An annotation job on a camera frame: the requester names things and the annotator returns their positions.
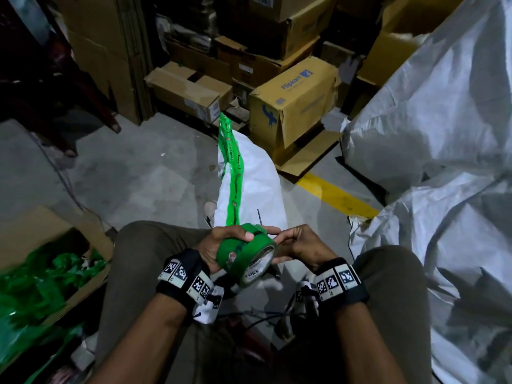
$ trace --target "green tape roll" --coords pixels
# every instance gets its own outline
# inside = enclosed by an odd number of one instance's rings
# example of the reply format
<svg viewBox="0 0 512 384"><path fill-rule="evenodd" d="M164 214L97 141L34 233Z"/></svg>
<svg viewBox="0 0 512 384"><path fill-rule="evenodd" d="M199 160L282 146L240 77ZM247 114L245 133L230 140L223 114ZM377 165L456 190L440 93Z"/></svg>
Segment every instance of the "green tape roll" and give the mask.
<svg viewBox="0 0 512 384"><path fill-rule="evenodd" d="M277 245L261 225L243 224L242 227L254 234L254 239L250 242L237 238L222 241L217 251L217 264L235 277L241 286L248 286L265 273Z"/></svg>

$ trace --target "forearm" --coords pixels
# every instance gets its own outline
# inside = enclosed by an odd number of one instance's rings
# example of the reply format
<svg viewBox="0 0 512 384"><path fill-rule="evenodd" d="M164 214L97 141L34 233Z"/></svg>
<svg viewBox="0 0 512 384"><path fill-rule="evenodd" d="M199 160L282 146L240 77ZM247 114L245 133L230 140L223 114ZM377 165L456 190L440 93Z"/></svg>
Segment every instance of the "forearm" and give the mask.
<svg viewBox="0 0 512 384"><path fill-rule="evenodd" d="M182 304L156 294L88 384L155 383L185 316Z"/></svg>
<svg viewBox="0 0 512 384"><path fill-rule="evenodd" d="M335 317L351 384L406 384L364 303L343 307Z"/></svg>

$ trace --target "hand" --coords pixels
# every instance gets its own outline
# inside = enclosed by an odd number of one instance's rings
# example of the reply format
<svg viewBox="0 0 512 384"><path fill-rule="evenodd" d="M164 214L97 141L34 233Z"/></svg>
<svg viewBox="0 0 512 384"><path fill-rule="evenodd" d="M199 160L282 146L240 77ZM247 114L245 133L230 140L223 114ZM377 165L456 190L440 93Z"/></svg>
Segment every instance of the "hand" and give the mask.
<svg viewBox="0 0 512 384"><path fill-rule="evenodd" d="M275 226L263 227L268 234L279 234L281 229ZM208 264L210 273L216 273L221 270L217 264L217 251L221 242L227 238L238 238L243 241L252 241L254 234L247 232L240 225L217 226L213 228L208 236L206 236L198 245L195 246L203 261Z"/></svg>
<svg viewBox="0 0 512 384"><path fill-rule="evenodd" d="M310 270L316 271L320 265L337 258L320 237L309 227L300 225L279 233L274 241L279 245L278 254L272 264L282 263L294 258L302 261Z"/></svg>

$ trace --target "person's right hand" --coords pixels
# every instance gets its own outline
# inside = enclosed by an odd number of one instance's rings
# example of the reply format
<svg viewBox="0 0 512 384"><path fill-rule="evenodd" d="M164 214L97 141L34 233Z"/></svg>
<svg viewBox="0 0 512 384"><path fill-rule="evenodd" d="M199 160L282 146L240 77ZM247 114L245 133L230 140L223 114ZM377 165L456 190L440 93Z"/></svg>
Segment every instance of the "person's right hand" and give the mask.
<svg viewBox="0 0 512 384"><path fill-rule="evenodd" d="M279 233L274 241L278 244L278 253L272 264L297 258L314 272L320 265L338 257L309 225L287 229Z"/></svg>

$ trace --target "black wrist band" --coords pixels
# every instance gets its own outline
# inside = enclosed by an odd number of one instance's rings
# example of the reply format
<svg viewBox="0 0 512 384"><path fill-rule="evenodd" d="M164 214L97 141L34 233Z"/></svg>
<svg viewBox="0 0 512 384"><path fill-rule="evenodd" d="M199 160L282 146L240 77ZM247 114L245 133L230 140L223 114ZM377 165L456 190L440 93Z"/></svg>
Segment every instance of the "black wrist band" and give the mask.
<svg viewBox="0 0 512 384"><path fill-rule="evenodd" d="M190 314L195 304L202 305L213 289L208 265L195 249L168 258L156 291L181 303Z"/></svg>
<svg viewBox="0 0 512 384"><path fill-rule="evenodd" d="M365 285L344 258L329 260L315 274L320 316L331 314L340 307L368 301Z"/></svg>

